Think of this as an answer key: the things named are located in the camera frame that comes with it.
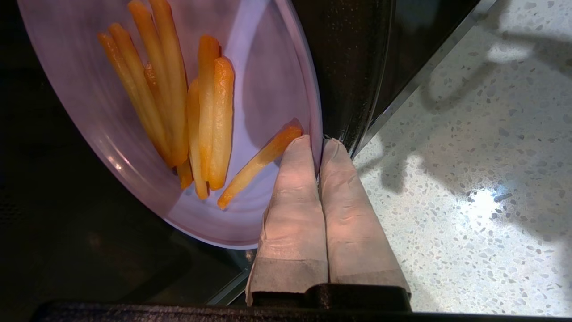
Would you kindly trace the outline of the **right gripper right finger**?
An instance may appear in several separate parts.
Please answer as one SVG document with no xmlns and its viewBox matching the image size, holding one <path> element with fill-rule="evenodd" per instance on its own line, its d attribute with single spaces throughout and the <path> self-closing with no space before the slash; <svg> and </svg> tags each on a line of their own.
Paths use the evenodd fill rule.
<svg viewBox="0 0 572 322">
<path fill-rule="evenodd" d="M 408 282 L 345 146 L 325 141 L 320 169 L 329 280 L 399 287 Z"/>
</svg>

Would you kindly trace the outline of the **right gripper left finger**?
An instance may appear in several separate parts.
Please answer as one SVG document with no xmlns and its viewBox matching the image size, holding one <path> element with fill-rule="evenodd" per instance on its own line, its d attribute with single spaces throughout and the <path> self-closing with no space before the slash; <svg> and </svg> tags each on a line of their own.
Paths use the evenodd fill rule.
<svg viewBox="0 0 572 322">
<path fill-rule="evenodd" d="M 247 282 L 246 303 L 260 292 L 304 293 L 328 282 L 325 218 L 317 191 L 311 139 L 290 143 L 282 156 Z"/>
</svg>

